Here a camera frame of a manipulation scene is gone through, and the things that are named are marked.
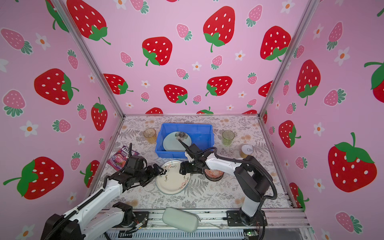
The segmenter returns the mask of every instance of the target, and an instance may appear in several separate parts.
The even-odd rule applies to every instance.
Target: ceramic plate
[[[184,152],[185,148],[177,140],[178,138],[180,138],[180,140],[182,140],[188,146],[192,144],[191,137],[185,132],[171,132],[163,140],[164,149],[171,152]]]
[[[177,194],[187,186],[190,173],[181,175],[179,173],[180,163],[182,161],[172,160],[161,166],[164,170],[167,170],[166,174],[156,177],[156,186],[162,193],[169,195]]]

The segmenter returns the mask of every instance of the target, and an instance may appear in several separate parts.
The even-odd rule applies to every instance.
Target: pink wall
[[[104,139],[107,148],[118,124],[114,108],[99,83],[90,81],[91,70],[73,38],[61,29],[61,23],[56,22],[54,30],[53,22],[45,1],[6,1],[2,6],[0,95],[5,111],[0,114],[0,176],[5,183],[22,177],[1,185],[2,239],[40,239],[48,217],[80,203],[88,190],[80,171],[87,178],[92,177],[91,172],[86,172],[87,166],[94,160],[100,161],[104,154],[99,139]],[[32,53],[23,54],[21,48],[24,52],[32,49]],[[76,58],[71,58],[76,69],[68,60],[70,49],[76,54]],[[71,101],[71,88],[64,73],[72,87],[79,89],[72,89]],[[91,119],[91,109],[99,102],[98,97],[108,113],[101,131]],[[85,110],[79,115],[78,104],[85,107],[86,118]],[[61,121],[56,131],[53,122],[62,119],[70,124],[70,129]]]
[[[115,93],[122,93],[115,97],[126,114],[143,114],[152,108],[160,108],[163,113],[197,113],[203,109],[217,114],[259,111],[265,100],[265,94],[260,95],[259,89],[261,92],[264,87],[269,88],[280,64],[276,57],[283,52],[270,57],[273,59],[270,61],[264,58],[275,48],[282,50],[289,44],[289,35],[294,34],[307,4],[307,0],[138,1],[142,5],[132,5],[132,1],[126,0],[121,1],[122,4],[117,0],[85,2],[93,9],[80,0],[67,0],[67,6],[102,72],[110,74],[110,81],[116,77],[127,82],[128,91],[123,92],[117,87],[117,81],[110,84]],[[218,20],[210,18],[216,11],[219,11]],[[220,34],[218,40],[210,36],[215,32]],[[265,45],[264,35],[269,45]],[[147,57],[154,54],[152,61],[143,54],[143,46]],[[213,62],[218,69],[211,67]],[[249,76],[251,73],[256,74],[257,80],[253,75]],[[219,86],[216,91],[211,89],[217,96],[207,90],[211,78],[214,78],[211,86]],[[166,91],[170,93],[166,94],[164,87],[168,84],[175,86],[167,86]],[[181,103],[175,103],[176,97],[181,95]]]
[[[292,58],[268,108],[270,137],[317,239],[377,239],[382,232],[383,7],[374,0],[321,2],[301,40],[304,52]],[[330,39],[337,45],[329,51]],[[368,62],[381,65],[364,67]],[[312,86],[303,91],[306,83]],[[293,145],[292,124],[301,136]]]

